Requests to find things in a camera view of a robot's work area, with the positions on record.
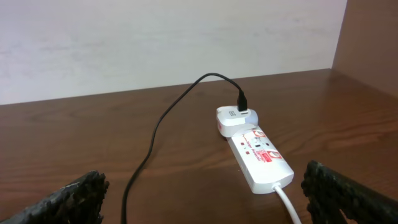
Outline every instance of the power strip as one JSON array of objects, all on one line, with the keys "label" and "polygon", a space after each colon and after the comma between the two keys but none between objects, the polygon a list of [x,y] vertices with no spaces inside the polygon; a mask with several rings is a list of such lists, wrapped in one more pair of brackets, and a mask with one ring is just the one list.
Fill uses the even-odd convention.
[{"label": "power strip", "polygon": [[260,127],[227,138],[254,194],[275,192],[293,180],[294,172]]}]

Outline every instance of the black object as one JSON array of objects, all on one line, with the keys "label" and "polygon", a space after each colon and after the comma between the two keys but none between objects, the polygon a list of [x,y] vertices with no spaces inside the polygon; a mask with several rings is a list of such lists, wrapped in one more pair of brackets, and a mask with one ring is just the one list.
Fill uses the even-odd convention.
[{"label": "black object", "polygon": [[248,109],[248,102],[246,100],[246,97],[244,96],[244,93],[241,89],[241,87],[236,84],[234,81],[230,80],[229,78],[225,77],[224,75],[220,75],[217,73],[207,73],[206,75],[203,75],[200,77],[198,80],[196,80],[185,92],[181,94],[180,97],[178,97],[170,106],[167,108],[167,110],[160,116],[159,121],[157,122],[154,132],[152,133],[152,139],[150,140],[150,146],[148,153],[145,157],[145,159],[141,162],[141,164],[138,166],[136,171],[134,171],[133,175],[131,176],[129,182],[127,183],[126,189],[124,189],[123,193],[123,198],[122,198],[122,213],[121,213],[121,223],[126,224],[127,223],[127,217],[126,217],[126,210],[127,210],[127,196],[129,195],[129,191],[131,188],[132,183],[137,179],[140,171],[144,167],[145,163],[149,159],[149,156],[152,152],[152,148],[154,146],[154,141],[155,141],[155,135],[156,135],[156,130],[157,127],[159,127],[160,122],[163,120],[163,118],[167,115],[167,113],[193,88],[195,85],[197,85],[202,79],[208,77],[208,76],[216,76],[225,79],[226,81],[230,82],[232,85],[234,85],[238,90],[239,90],[239,95],[238,95],[238,111],[245,111]]},{"label": "black object", "polygon": [[301,184],[315,224],[398,223],[398,202],[347,178],[316,161],[308,163]]},{"label": "black object", "polygon": [[108,186],[104,174],[90,171],[0,224],[99,224]]}]

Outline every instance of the white wall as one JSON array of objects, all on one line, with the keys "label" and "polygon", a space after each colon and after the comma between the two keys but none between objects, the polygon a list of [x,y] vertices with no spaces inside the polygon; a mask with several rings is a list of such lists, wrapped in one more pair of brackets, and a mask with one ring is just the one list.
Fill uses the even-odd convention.
[{"label": "white wall", "polygon": [[0,104],[330,68],[345,4],[0,1]]}]

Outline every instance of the black textured object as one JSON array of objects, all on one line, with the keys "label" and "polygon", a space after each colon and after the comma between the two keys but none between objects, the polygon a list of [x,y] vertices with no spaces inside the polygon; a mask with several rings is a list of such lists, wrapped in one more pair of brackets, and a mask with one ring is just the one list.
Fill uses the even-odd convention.
[{"label": "black textured object", "polygon": [[308,163],[301,186],[315,224],[347,224],[340,210],[357,223],[398,223],[398,202],[319,162]]},{"label": "black textured object", "polygon": [[0,224],[99,224],[108,186],[104,174],[90,171]]}]

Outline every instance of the charging cable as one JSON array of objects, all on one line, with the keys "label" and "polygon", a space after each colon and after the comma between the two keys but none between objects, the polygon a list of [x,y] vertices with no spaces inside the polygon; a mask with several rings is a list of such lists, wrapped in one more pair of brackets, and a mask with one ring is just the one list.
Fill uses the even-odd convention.
[{"label": "charging cable", "polygon": [[245,111],[248,109],[248,102],[246,100],[246,97],[244,96],[244,93],[241,89],[241,87],[236,84],[234,81],[232,81],[231,79],[225,77],[224,75],[220,75],[217,73],[207,73],[206,75],[203,75],[202,77],[200,77],[196,82],[194,82],[187,90],[185,90],[184,93],[182,93],[182,95],[180,97],[178,97],[170,106],[169,108],[167,108],[167,110],[162,114],[162,116],[160,117],[159,121],[157,122],[154,132],[152,133],[152,139],[150,140],[150,146],[149,146],[149,150],[148,153],[145,157],[145,159],[141,162],[141,164],[138,166],[138,168],[136,169],[136,171],[133,173],[133,175],[131,176],[129,182],[127,183],[126,189],[124,190],[123,193],[123,198],[122,198],[122,213],[121,213],[121,224],[127,224],[127,214],[126,214],[126,210],[127,210],[127,196],[129,195],[129,191],[131,188],[131,185],[134,183],[134,181],[137,179],[140,171],[142,170],[142,168],[144,167],[145,163],[147,162],[147,160],[149,159],[149,156],[152,152],[152,148],[154,147],[154,141],[155,141],[155,135],[156,135],[156,130],[157,127],[159,127],[160,122],[163,120],[163,118],[167,115],[167,113],[195,86],[197,85],[202,79],[208,77],[208,76],[216,76],[216,77],[220,77],[225,79],[226,81],[230,82],[232,85],[234,85],[238,90],[239,90],[239,96],[238,96],[238,110],[239,111]]}]

